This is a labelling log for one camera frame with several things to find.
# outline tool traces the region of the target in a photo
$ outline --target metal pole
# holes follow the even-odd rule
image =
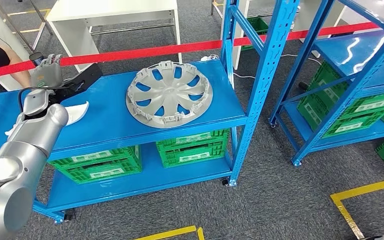
[[[34,10],[36,11],[36,13],[39,15],[39,18],[42,20],[42,23],[45,23],[45,27],[47,28],[48,32],[50,35],[52,35],[52,30],[51,30],[51,27],[49,26],[49,23],[45,20],[44,16],[42,16],[41,14],[41,11],[38,9],[38,7],[36,7],[36,5],[33,3],[33,0],[30,0],[30,3],[31,5],[33,5],[33,8]]]
[[[95,36],[95,35],[101,35],[101,34],[112,34],[112,33],[128,32],[128,31],[134,31],[134,30],[156,29],[156,28],[172,27],[174,25],[175,25],[174,23],[170,22],[170,23],[161,23],[161,24],[150,25],[150,26],[135,26],[135,27],[122,28],[122,29],[93,31],[90,33],[90,35]]]
[[[14,25],[13,21],[7,16],[7,14],[5,13],[4,9],[2,8],[2,6],[0,5],[0,15],[8,22],[9,25],[11,25],[11,27],[14,29],[15,33],[17,33],[17,35],[21,38],[21,40],[25,43],[25,45],[27,46],[28,50],[30,50],[30,53],[32,54],[35,50],[32,48],[32,46],[30,46],[29,42],[27,41],[27,39],[21,34],[21,32],[16,28],[16,26]]]

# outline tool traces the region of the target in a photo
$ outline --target crate label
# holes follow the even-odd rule
[[[358,113],[361,111],[366,111],[370,109],[377,109],[384,106],[384,100],[383,101],[377,101],[369,104],[360,105],[357,107],[357,109],[354,111],[354,113]]]
[[[319,86],[323,86],[323,85],[325,85],[325,84],[326,84],[325,80],[321,80],[321,81],[318,83]],[[337,95],[337,94],[336,94],[330,87],[323,89],[323,91],[329,96],[329,98],[330,98],[334,103],[336,103],[336,101],[338,101],[339,96],[338,96],[338,95]]]
[[[73,162],[82,162],[82,161],[87,161],[87,160],[93,160],[93,159],[99,159],[103,157],[108,157],[113,155],[110,151],[105,150],[105,151],[99,151],[91,154],[86,154],[86,155],[80,155],[80,156],[72,156],[71,159]]]
[[[139,159],[139,145],[134,146],[134,154],[136,158]]]
[[[198,141],[203,139],[210,139],[211,138],[211,132],[204,132],[201,134],[191,135],[191,136],[183,136],[183,137],[177,137],[176,138],[176,144],[182,144],[192,141]]]
[[[195,155],[190,155],[190,156],[181,156],[179,157],[179,163],[184,163],[184,162],[189,162],[192,160],[198,160],[198,159],[205,159],[210,157],[210,152],[203,152],[203,153],[198,153]]]
[[[305,104],[304,107],[305,107],[305,110],[307,110],[307,112],[310,114],[311,118],[315,121],[315,123],[320,124],[322,120],[317,115],[317,113],[313,110],[310,103]]]
[[[115,169],[111,169],[108,171],[100,171],[100,172],[90,173],[89,175],[91,178],[97,179],[97,178],[103,178],[103,177],[108,177],[108,176],[112,176],[112,175],[122,174],[124,172],[125,171],[123,171],[122,168],[115,168]]]
[[[338,129],[335,131],[335,133],[340,133],[340,132],[348,131],[348,130],[352,130],[352,129],[358,129],[362,125],[363,125],[363,122],[357,122],[357,123],[354,123],[351,125],[341,126],[341,127],[338,127]]]

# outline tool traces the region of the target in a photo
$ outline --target red barrier tape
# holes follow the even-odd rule
[[[344,34],[360,30],[375,29],[378,26],[372,22],[357,23],[352,25],[325,27],[320,30],[319,36],[326,36],[332,34]],[[308,30],[293,31],[287,36],[287,40],[303,39],[307,36]],[[265,41],[266,35],[261,35],[260,38]],[[234,46],[243,46],[251,44],[247,37],[240,37],[234,39]],[[221,40],[202,41],[193,43],[184,43],[180,45],[158,46],[134,50],[122,50],[105,52],[99,54],[71,56],[61,58],[61,66],[72,66],[77,64],[101,63],[110,61],[119,61],[126,59],[145,58],[177,53],[188,53],[195,51],[219,49],[222,47]],[[24,61],[17,64],[0,67],[0,76],[13,74],[20,71],[33,69],[35,66],[30,61]]]

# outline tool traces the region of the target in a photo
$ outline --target white desk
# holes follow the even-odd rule
[[[136,29],[175,27],[180,44],[179,16],[176,0],[57,0],[46,20],[69,56],[98,54],[89,27],[172,19],[169,25],[118,29],[106,33]],[[89,64],[76,65],[78,71]]]

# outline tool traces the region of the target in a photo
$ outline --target yellow floor tape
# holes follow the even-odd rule
[[[205,240],[204,239],[204,230],[203,230],[203,228],[199,227],[197,232],[198,232],[198,240]]]
[[[342,204],[341,201],[344,199],[349,199],[355,196],[371,193],[371,192],[382,190],[382,189],[384,189],[384,181],[365,185],[365,186],[360,186],[357,188],[353,188],[350,190],[346,190],[346,191],[342,191],[342,192],[338,192],[330,195],[330,198],[332,198],[333,203],[335,203],[339,212],[342,214],[343,218],[346,220],[346,222],[354,232],[357,239],[363,239],[364,235],[362,231],[360,231],[356,222],[353,220],[350,213],[347,211],[347,209],[345,208],[345,206]]]
[[[50,8],[46,8],[46,9],[41,9],[39,10],[39,12],[45,12],[45,16],[44,18],[46,19],[46,17],[48,16],[49,12],[51,11]],[[32,14],[32,13],[36,13],[35,10],[31,10],[31,11],[20,11],[20,12],[13,12],[13,13],[8,13],[8,17],[10,16],[14,16],[14,15],[21,15],[21,14]],[[29,30],[22,30],[20,31],[20,33],[32,33],[32,32],[39,32],[39,28],[36,28],[36,29],[29,29]]]
[[[196,232],[196,231],[197,231],[196,226],[187,226],[187,227],[182,227],[182,228],[175,229],[175,230],[157,233],[154,235],[144,236],[141,238],[137,238],[135,240],[159,240],[159,239],[174,237],[177,235],[192,233],[192,232]],[[202,233],[202,238],[199,238],[199,240],[204,240],[204,233]]]

